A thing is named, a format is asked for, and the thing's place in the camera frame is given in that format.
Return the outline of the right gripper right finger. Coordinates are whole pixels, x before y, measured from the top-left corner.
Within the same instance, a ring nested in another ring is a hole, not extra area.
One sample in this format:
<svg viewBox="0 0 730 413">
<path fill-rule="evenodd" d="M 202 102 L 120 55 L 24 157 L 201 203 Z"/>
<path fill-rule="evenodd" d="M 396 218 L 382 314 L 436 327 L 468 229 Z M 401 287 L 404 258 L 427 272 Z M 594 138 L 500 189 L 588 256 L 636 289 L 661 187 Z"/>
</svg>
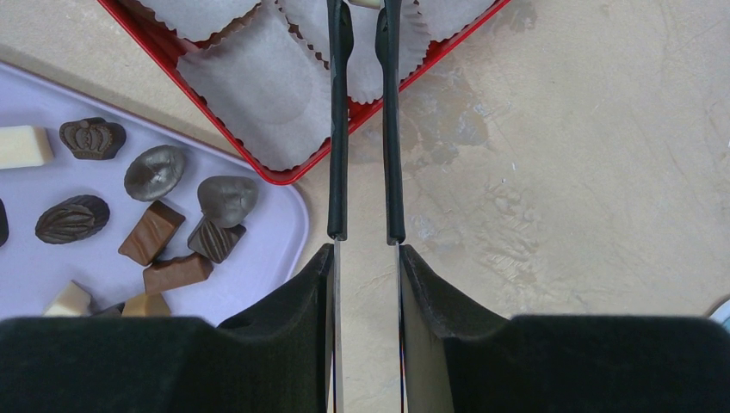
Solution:
<svg viewBox="0 0 730 413">
<path fill-rule="evenodd" d="M 492 336 L 507 319 L 449 284 L 405 243 L 399 134 L 401 3 L 385 1 L 375 52 L 383 76 L 387 242 L 394 247 L 404 412 L 512 412 L 509 370 Z"/>
</svg>

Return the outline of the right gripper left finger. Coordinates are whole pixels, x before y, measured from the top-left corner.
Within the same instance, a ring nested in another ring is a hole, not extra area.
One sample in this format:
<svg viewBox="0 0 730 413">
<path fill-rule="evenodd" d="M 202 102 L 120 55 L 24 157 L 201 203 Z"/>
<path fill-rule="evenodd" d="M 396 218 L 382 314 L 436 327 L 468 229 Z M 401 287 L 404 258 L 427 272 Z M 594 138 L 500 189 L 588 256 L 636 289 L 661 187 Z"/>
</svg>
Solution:
<svg viewBox="0 0 730 413">
<path fill-rule="evenodd" d="M 340 246 L 347 238 L 348 114 L 346 68 L 354 35 L 349 6 L 327 4 L 332 130 L 327 234 L 292 280 L 228 318 L 220 329 L 243 344 L 242 379 L 230 397 L 242 412 L 343 411 Z"/>
</svg>

